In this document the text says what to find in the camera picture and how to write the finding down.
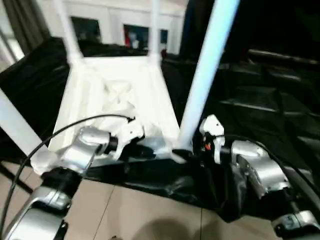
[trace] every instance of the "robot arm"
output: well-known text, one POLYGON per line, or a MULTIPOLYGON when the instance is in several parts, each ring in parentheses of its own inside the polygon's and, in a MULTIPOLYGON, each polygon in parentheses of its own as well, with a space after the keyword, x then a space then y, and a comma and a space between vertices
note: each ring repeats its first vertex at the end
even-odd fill
MULTIPOLYGON (((221 154, 229 155, 231 164, 243 172, 263 207, 272 214, 274 231, 283 239, 320 239, 316 217, 295 198, 296 193, 281 167, 260 146, 236 140, 225 146, 224 128, 214 115, 201 124, 204 149, 211 152, 216 164, 223 164, 221 154)), ((144 131, 131 121, 116 136, 94 127, 81 128, 73 143, 50 161, 42 184, 32 193, 8 226, 4 240, 62 240, 68 229, 64 221, 83 175, 94 157, 105 154, 117 160, 124 147, 144 131)))
POLYGON ((4 240, 62 240, 68 229, 64 221, 83 176, 94 157, 105 154, 117 160, 124 147, 144 131, 136 120, 129 122, 116 136, 95 127, 83 127, 72 144, 55 154, 42 184, 34 190, 9 224, 4 240))
POLYGON ((221 154, 227 154, 231 164, 246 176, 260 199, 261 207, 270 212, 271 224, 278 237, 320 239, 320 235, 314 234, 320 234, 317 219, 308 206, 297 199, 297 193, 282 168, 262 147, 240 140, 225 146, 224 137, 214 138, 224 134, 224 128, 214 115, 202 122, 200 132, 203 149, 211 152, 216 164, 222 164, 221 154))

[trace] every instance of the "black plastic sheet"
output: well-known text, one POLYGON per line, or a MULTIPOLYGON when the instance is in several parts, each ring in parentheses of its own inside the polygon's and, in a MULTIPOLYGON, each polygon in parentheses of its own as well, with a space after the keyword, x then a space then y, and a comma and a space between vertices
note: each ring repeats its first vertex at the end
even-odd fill
MULTIPOLYGON (((145 52, 116 45, 80 42, 85 56, 138 56, 145 52)), ((196 62, 168 56, 161 63, 172 105, 181 122, 196 62)), ((0 88, 42 138, 54 129, 69 66, 60 39, 53 38, 0 74, 0 88)), ((320 114, 318 71, 252 63, 219 67, 202 118, 215 114, 228 134, 253 138, 279 158, 312 169, 319 182, 320 114)), ((194 145, 200 144, 194 136, 194 145)), ((23 153, 2 131, 2 159, 19 162, 23 153)), ((208 156, 190 157, 186 164, 171 159, 127 161, 91 168, 88 179, 121 185, 215 210, 232 221, 244 213, 264 216, 247 180, 208 156)))

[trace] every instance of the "white pole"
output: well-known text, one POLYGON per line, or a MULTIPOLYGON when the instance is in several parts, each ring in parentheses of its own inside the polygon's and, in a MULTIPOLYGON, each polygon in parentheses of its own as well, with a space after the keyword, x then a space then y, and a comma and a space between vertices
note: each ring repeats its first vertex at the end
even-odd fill
POLYGON ((180 126, 177 149, 191 149, 240 0, 216 0, 180 126))
MULTIPOLYGON (((8 136, 25 155, 29 155, 36 146, 42 142, 42 140, 1 89, 0 110, 0 127, 6 132, 6 134, 8 134, 8 136)), ((46 146, 41 148, 41 151, 47 150, 46 146)))
POLYGON ((64 31, 63 42, 66 48, 68 62, 71 64, 79 61, 83 55, 80 51, 75 30, 71 19, 68 16, 68 12, 65 4, 62 0, 53 1, 57 14, 60 17, 62 28, 64 31))
POLYGON ((160 15, 160 0, 152 0, 151 28, 149 30, 149 57, 151 61, 155 63, 158 63, 160 60, 159 15, 160 15))

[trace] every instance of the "tiled floor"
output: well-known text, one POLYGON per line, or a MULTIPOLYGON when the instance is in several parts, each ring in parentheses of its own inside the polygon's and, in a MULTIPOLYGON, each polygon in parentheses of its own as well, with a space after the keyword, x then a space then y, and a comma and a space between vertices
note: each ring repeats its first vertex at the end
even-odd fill
MULTIPOLYGON (((15 172, 18 167, 5 164, 15 172)), ((30 187, 40 178, 30 168, 22 173, 30 187)), ((0 175, 0 206, 10 181, 0 175)), ((14 193, 8 219, 11 220, 28 198, 21 189, 14 193)), ((274 240, 268 221, 245 216, 223 222, 214 212, 171 199, 109 184, 82 181, 66 217, 66 240, 274 240)))

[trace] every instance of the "black cable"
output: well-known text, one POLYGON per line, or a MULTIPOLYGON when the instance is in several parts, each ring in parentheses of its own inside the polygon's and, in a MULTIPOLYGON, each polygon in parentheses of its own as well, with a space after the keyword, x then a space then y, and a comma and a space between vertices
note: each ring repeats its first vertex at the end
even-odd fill
POLYGON ((236 135, 236 134, 221 134, 221 135, 216 135, 216 136, 212 136, 213 139, 216 138, 231 138, 233 140, 239 140, 239 141, 249 141, 252 142, 256 145, 258 145, 260 148, 262 148, 263 150, 265 150, 269 156, 280 166, 280 168, 284 171, 286 171, 285 166, 283 165, 283 163, 285 163, 286 165, 288 165, 289 167, 291 167, 308 185, 309 187, 314 191, 314 193, 318 196, 318 198, 320 198, 320 191, 315 187, 315 185, 296 167, 294 166, 291 162, 285 160, 285 159, 279 159, 275 154, 273 154, 266 146, 264 146, 262 143, 253 140, 249 137, 246 136, 241 136, 241 135, 236 135))
POLYGON ((91 117, 87 117, 78 121, 75 121, 61 129, 59 129, 58 131, 56 131, 55 133, 53 133, 51 136, 49 136, 47 139, 45 139, 44 141, 42 141, 21 163, 18 171, 16 172, 16 175, 12 181, 8 196, 6 197, 5 203, 4 203, 4 207, 2 209, 2 216, 1 216, 1 221, 0 221, 0 237, 2 239, 2 235, 3 235, 3 231, 4 231, 4 227, 5 227, 5 221, 6 221, 6 217, 7 217, 7 213, 8 213, 8 209, 9 209, 9 205, 10 205, 10 201, 11 198, 13 196, 15 187, 17 185, 17 181, 24 169, 24 167, 26 166, 26 164, 28 163, 28 161, 31 159, 31 157, 43 146, 45 145, 47 142, 49 142, 51 139, 53 139, 55 136, 57 136, 58 134, 60 134, 61 132, 75 126, 78 125, 80 123, 83 123, 85 121, 88 120, 92 120, 92 119, 98 119, 98 118, 105 118, 105 117, 119 117, 119 118, 125 118, 129 121, 132 121, 133 118, 130 118, 128 116, 124 116, 124 115, 120 115, 120 114, 101 114, 101 115, 96 115, 96 116, 91 116, 91 117))

